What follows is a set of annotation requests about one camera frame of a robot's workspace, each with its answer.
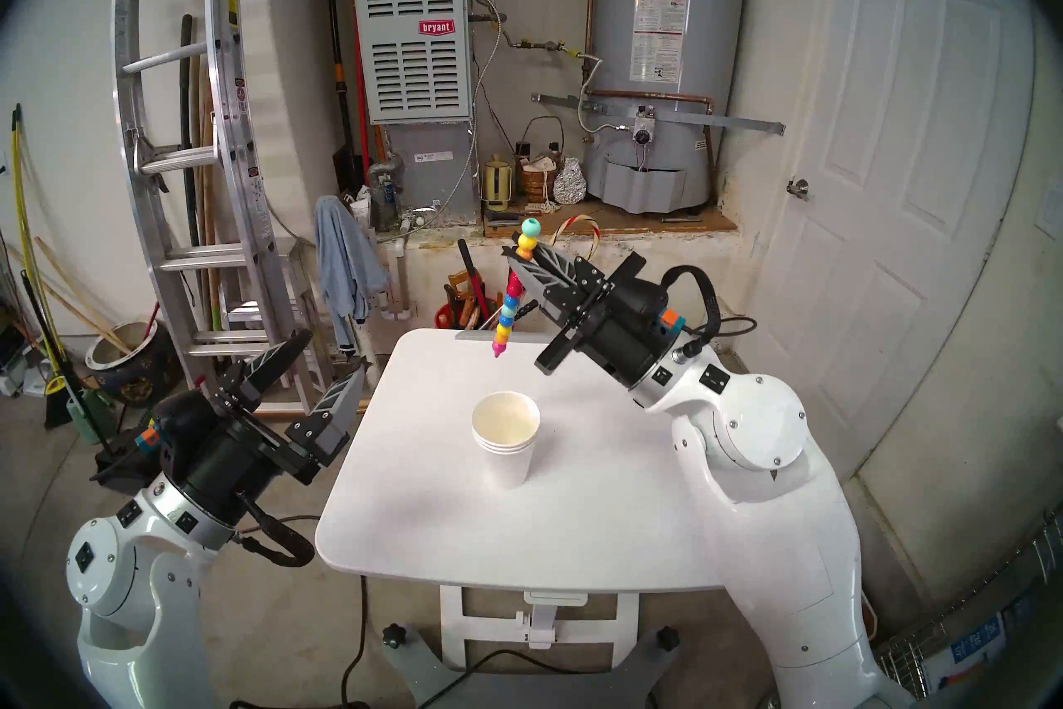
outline wire rack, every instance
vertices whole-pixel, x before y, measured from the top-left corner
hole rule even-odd
[[[1033,579],[1048,583],[1048,578],[1059,568],[1063,559],[1063,529],[1060,518],[1063,517],[1063,502],[1042,517],[1041,526],[1032,533],[1016,548],[1007,555],[991,573],[980,578],[958,595],[947,608],[938,612],[933,619],[909,629],[885,641],[875,649],[875,659],[882,671],[900,686],[907,689],[916,699],[928,696],[926,677],[923,672],[923,661],[945,648],[957,627],[946,629],[946,622],[957,611],[966,608],[994,580],[1009,569],[1028,561],[1033,570]]]

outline flexible gas line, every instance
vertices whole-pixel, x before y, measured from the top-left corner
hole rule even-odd
[[[576,120],[579,122],[579,128],[586,131],[588,134],[597,134],[603,129],[612,129],[613,131],[630,131],[629,125],[613,125],[611,122],[605,122],[598,125],[596,129],[588,129],[587,123],[584,122],[584,97],[587,95],[587,88],[590,86],[591,81],[594,79],[594,74],[597,73],[598,66],[602,65],[602,57],[594,56],[593,54],[577,54],[578,60],[591,60],[594,62],[594,67],[591,72],[587,74],[587,82],[585,82],[579,87],[579,99],[576,101]]]

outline aluminum ladder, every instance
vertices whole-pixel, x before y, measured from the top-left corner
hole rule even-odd
[[[122,158],[140,246],[159,306],[189,386],[217,390],[213,358],[246,359],[286,340],[296,328],[290,298],[255,155],[247,102],[238,0],[204,0],[206,40],[152,56],[140,55],[139,1],[114,0],[114,90]],[[215,145],[180,150],[148,140],[141,74],[156,66],[206,55],[214,98]],[[159,198],[164,171],[219,164],[223,171],[239,242],[173,248]],[[182,275],[204,269],[246,269],[263,326],[200,331]],[[306,361],[290,372],[298,403],[263,403],[265,413],[304,415],[313,403]]]

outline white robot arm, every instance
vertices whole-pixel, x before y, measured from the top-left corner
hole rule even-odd
[[[366,364],[289,425],[287,439],[251,413],[309,339],[299,332],[232,367],[213,402],[189,391],[159,404],[154,427],[164,443],[163,472],[117,514],[91,520],[74,536],[66,573],[82,607],[78,652],[85,676],[115,709],[213,706],[200,581],[230,540],[280,565],[313,559],[313,544],[255,499],[282,472],[309,484],[342,451]],[[236,524],[246,513],[287,554],[240,538]]]
[[[793,389],[720,362],[708,344],[720,330],[708,276],[680,266],[660,284],[638,280],[645,261],[634,253],[608,277],[588,260],[541,246],[533,260],[504,253],[562,327],[536,360],[543,372],[581,352],[647,412],[672,418],[718,571],[767,651],[783,707],[851,709],[872,698],[891,709],[911,705],[871,654],[860,541],[833,469]],[[668,287],[684,273],[697,281],[708,315],[693,332],[668,309]]]

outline white paper cup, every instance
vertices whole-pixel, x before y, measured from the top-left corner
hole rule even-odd
[[[472,436],[491,483],[516,489],[527,477],[539,432],[539,407],[517,391],[495,391],[472,410]]]

